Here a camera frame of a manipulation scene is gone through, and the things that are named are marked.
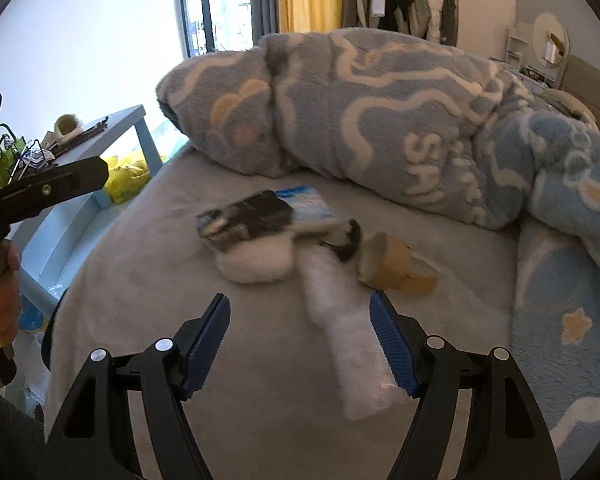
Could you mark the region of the person left hand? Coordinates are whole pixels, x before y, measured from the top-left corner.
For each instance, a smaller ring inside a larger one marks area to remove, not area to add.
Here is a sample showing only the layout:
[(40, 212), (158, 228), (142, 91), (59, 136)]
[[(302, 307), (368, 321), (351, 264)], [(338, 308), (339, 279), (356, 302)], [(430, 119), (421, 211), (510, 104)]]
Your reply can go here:
[(7, 266), (0, 276), (0, 348), (11, 344), (18, 334), (21, 300), (17, 272), (20, 260), (12, 245), (8, 246)]

